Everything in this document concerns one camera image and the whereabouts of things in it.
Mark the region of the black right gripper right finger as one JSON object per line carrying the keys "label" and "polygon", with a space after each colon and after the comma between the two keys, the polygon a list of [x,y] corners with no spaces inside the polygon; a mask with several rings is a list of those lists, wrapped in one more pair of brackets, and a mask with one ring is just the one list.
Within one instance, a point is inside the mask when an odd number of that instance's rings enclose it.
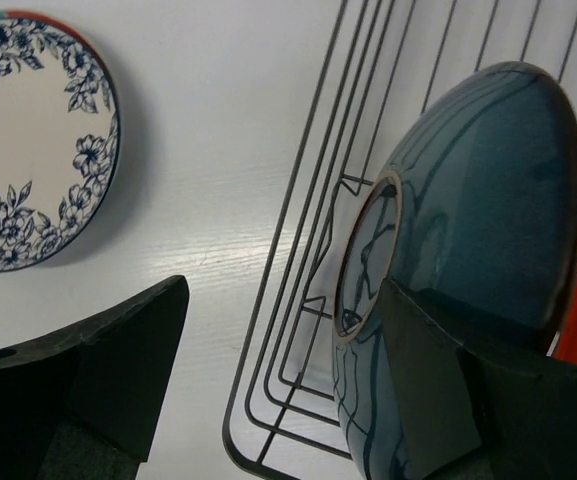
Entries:
{"label": "black right gripper right finger", "polygon": [[577,365],[382,283],[378,308],[417,479],[577,479]]}

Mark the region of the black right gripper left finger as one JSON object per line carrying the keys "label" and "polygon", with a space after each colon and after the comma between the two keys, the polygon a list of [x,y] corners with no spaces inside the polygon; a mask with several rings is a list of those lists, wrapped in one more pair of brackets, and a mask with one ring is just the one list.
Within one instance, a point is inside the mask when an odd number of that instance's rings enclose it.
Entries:
{"label": "black right gripper left finger", "polygon": [[133,479],[148,460],[184,328],[171,276],[0,349],[0,479]]}

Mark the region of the dark teal glazed plate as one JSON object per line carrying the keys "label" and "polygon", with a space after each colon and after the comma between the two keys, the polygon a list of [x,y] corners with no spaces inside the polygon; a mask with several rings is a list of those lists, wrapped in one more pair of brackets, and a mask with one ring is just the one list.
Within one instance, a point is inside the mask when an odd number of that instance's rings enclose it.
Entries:
{"label": "dark teal glazed plate", "polygon": [[548,350],[577,262],[577,119],[521,61],[484,68],[410,128],[353,226],[333,307],[333,398],[365,479],[413,475],[378,307],[407,292],[502,341]]}

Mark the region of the blue floral white plate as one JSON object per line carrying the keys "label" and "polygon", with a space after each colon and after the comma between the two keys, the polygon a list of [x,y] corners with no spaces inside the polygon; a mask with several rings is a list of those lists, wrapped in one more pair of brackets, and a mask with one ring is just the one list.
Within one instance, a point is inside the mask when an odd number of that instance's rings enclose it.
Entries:
{"label": "blue floral white plate", "polygon": [[119,163],[117,89],[91,93],[59,63],[0,78],[0,273],[69,246],[105,199]]}

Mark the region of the red teal flower plate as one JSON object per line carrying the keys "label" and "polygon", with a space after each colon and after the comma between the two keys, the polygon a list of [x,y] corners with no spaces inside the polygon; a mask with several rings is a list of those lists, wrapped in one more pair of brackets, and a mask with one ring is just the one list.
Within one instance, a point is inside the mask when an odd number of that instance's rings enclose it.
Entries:
{"label": "red teal flower plate", "polygon": [[42,56],[57,61],[73,84],[68,91],[96,93],[111,88],[107,63],[91,42],[54,17],[27,10],[0,11],[0,78],[26,68],[46,67]]}

